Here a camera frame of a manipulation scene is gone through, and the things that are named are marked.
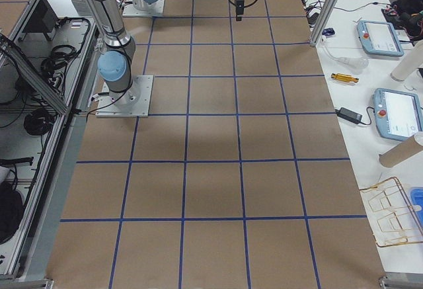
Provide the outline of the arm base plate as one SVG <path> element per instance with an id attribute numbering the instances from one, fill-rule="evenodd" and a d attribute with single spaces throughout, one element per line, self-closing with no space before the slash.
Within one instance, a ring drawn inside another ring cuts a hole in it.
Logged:
<path id="1" fill-rule="evenodd" d="M 152 4 L 144 0 L 125 0 L 123 4 L 123 17 L 162 17 L 165 7 L 165 0 L 158 0 Z"/>
<path id="2" fill-rule="evenodd" d="M 111 93 L 100 97 L 99 109 L 95 111 L 99 118 L 131 118 L 148 117 L 149 105 L 153 89 L 152 75 L 133 76 L 132 87 L 126 91 L 126 94 L 114 102 L 120 96 L 117 93 Z"/>

